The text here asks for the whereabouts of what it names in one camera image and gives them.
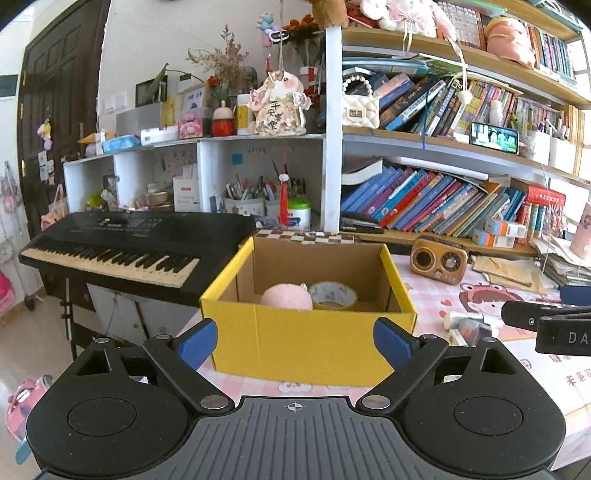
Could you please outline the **white cubby shelf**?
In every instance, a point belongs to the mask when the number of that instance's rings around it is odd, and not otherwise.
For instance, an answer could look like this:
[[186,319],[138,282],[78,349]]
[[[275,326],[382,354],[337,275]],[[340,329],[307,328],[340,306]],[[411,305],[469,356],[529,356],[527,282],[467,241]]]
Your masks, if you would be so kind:
[[334,231],[339,214],[328,194],[327,152],[324,136],[308,134],[197,138],[97,155],[64,164],[68,207],[82,212],[92,195],[109,189],[109,209],[145,208],[148,190],[164,188],[184,209],[219,212],[228,185],[269,186],[286,170],[311,203],[311,227]]

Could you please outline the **white pen holder cup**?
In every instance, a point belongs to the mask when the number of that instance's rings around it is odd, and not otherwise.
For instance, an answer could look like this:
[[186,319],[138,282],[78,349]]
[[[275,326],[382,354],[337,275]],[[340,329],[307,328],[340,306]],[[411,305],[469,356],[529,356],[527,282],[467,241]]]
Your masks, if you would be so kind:
[[235,200],[225,198],[223,201],[226,212],[238,215],[259,215],[266,213],[263,198]]

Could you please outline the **stack of papers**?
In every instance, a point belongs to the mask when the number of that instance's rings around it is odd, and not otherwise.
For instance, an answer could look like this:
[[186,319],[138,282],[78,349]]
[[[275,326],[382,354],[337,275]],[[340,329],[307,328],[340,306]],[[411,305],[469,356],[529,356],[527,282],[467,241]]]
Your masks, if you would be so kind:
[[529,243],[538,252],[542,273],[559,288],[590,286],[590,259],[577,256],[567,240],[542,236]]

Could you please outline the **chessboard box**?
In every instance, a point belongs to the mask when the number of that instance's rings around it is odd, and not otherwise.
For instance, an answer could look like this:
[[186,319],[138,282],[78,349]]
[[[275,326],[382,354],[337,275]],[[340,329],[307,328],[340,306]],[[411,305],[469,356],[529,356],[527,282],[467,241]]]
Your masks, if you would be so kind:
[[290,242],[300,243],[302,245],[311,244],[355,244],[360,240],[355,235],[351,234],[329,234],[325,232],[304,232],[291,231],[279,229],[259,229],[256,231],[256,237],[273,239],[273,240],[287,240]]

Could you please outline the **green lid white jar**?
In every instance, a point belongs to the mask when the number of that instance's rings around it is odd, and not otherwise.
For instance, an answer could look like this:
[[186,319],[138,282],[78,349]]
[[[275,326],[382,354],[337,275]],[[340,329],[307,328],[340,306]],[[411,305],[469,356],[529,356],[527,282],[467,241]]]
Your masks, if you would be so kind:
[[308,231],[311,228],[311,203],[308,199],[287,200],[287,227],[297,231]]

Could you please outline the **brown retro radio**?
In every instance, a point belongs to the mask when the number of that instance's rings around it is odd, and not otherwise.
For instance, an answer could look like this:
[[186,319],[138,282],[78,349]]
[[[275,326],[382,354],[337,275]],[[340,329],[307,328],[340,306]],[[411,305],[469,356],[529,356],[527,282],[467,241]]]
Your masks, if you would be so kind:
[[426,235],[415,240],[410,267],[417,275],[457,286],[464,278],[468,260],[468,252],[461,245]]

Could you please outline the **dark wooden door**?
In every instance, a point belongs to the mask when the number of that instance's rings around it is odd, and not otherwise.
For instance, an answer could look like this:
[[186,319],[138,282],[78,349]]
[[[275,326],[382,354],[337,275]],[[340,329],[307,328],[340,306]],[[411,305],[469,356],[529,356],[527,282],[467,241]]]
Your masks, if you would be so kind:
[[26,46],[17,108],[20,186],[27,230],[41,231],[63,163],[81,156],[78,141],[97,127],[101,48],[110,3],[75,1]]

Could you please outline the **black electronic keyboard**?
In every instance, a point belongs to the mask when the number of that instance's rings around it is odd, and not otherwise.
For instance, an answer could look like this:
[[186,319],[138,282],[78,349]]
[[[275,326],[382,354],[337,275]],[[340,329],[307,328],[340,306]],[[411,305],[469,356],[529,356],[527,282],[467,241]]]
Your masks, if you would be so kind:
[[121,293],[197,307],[256,230],[249,216],[77,212],[37,235],[22,264]]

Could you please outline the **white quilted handbag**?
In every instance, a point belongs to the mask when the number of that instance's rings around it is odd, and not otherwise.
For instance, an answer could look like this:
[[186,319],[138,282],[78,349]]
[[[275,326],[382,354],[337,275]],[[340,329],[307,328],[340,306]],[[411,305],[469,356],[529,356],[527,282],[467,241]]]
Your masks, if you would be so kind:
[[[359,82],[367,90],[366,95],[349,95],[349,85]],[[361,75],[349,76],[342,82],[342,125],[377,129],[380,126],[380,99],[374,95],[370,81]]]

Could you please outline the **brown envelopes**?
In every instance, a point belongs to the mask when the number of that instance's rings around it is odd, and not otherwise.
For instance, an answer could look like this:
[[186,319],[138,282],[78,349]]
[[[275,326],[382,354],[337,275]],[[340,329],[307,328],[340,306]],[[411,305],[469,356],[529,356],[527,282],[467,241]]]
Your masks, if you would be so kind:
[[483,274],[490,283],[536,294],[546,294],[554,287],[533,259],[476,256],[473,260],[473,270]]

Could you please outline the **grey toy car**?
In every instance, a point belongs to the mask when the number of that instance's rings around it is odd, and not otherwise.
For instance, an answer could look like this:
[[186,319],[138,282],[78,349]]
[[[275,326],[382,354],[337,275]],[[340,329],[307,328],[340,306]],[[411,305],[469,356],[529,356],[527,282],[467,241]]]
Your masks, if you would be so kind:
[[468,346],[475,347],[481,339],[492,337],[491,327],[481,321],[473,319],[463,320],[458,327],[460,334]]

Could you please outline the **white glue bottle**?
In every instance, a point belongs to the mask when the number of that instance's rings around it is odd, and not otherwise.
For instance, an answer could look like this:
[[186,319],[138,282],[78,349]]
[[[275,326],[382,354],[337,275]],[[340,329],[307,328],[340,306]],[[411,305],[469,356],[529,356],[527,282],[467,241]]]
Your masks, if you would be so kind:
[[444,328],[449,331],[452,329],[458,329],[459,325],[467,320],[474,320],[478,322],[484,321],[484,315],[480,313],[470,312],[448,312],[444,316],[443,324]]

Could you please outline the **yellow cardboard box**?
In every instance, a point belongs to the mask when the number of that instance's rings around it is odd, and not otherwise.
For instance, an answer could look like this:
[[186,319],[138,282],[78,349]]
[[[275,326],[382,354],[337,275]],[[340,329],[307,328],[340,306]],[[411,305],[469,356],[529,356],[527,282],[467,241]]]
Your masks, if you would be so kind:
[[[346,309],[298,311],[262,303],[280,284],[332,281],[353,291]],[[386,317],[412,332],[417,312],[384,244],[304,245],[249,238],[200,298],[218,331],[216,371],[271,381],[372,387],[393,369],[374,345]]]

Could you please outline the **smartphone on shelf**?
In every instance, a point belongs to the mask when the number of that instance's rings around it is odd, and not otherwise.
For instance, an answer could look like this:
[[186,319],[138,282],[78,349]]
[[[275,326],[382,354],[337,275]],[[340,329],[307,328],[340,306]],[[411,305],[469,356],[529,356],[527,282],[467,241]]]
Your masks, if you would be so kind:
[[469,143],[508,154],[517,155],[519,153],[519,133],[505,127],[473,122]]

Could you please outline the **lucky cat ornament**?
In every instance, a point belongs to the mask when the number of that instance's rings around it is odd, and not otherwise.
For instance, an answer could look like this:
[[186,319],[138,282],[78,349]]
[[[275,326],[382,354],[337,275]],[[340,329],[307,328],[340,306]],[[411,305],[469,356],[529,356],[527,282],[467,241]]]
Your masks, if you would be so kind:
[[249,129],[263,137],[301,136],[307,134],[305,111],[311,99],[304,85],[285,70],[270,72],[259,89],[249,94],[249,109],[254,120]]

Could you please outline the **white staples box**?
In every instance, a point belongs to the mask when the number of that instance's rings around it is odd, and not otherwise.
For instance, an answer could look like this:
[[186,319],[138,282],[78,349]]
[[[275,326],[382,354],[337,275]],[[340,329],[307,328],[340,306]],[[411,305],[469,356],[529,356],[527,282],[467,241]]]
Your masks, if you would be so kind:
[[451,329],[448,332],[448,341],[451,346],[468,347],[469,344],[458,329]]

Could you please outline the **red round doll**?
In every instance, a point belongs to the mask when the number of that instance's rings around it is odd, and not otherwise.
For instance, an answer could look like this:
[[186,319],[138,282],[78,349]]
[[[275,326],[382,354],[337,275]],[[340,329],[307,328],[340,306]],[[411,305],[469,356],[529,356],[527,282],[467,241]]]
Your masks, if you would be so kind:
[[211,134],[214,137],[235,135],[235,114],[224,100],[212,114]]

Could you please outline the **pink plush toy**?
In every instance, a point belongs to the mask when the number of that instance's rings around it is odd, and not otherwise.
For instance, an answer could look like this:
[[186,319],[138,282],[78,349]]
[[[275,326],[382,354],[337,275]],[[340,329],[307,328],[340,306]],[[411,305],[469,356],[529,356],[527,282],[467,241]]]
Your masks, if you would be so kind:
[[311,311],[314,308],[314,302],[312,302],[311,294],[308,293],[308,287],[305,284],[281,283],[274,285],[264,291],[259,304],[277,309],[300,311]]

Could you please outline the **red tassel pendant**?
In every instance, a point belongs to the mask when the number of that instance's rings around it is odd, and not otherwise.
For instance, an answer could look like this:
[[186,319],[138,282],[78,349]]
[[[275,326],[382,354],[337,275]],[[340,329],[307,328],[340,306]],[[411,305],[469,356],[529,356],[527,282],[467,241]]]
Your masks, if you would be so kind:
[[288,203],[288,184],[290,184],[290,176],[287,173],[279,175],[280,180],[280,215],[279,221],[281,226],[287,226],[287,203]]

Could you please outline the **orange white medicine box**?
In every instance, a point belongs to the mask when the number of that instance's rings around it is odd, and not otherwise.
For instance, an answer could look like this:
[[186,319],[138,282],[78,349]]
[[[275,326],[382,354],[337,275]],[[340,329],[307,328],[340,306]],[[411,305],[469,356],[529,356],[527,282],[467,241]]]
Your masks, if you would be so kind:
[[518,222],[507,222],[490,218],[485,223],[485,231],[496,237],[525,239],[527,237],[528,228]]

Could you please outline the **yellow tape roll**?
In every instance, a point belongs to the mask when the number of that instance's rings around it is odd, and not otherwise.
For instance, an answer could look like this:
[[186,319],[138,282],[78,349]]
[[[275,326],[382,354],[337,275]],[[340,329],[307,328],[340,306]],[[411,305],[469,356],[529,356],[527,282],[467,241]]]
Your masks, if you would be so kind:
[[358,295],[349,286],[335,281],[318,282],[308,288],[312,305],[324,310],[351,310]]

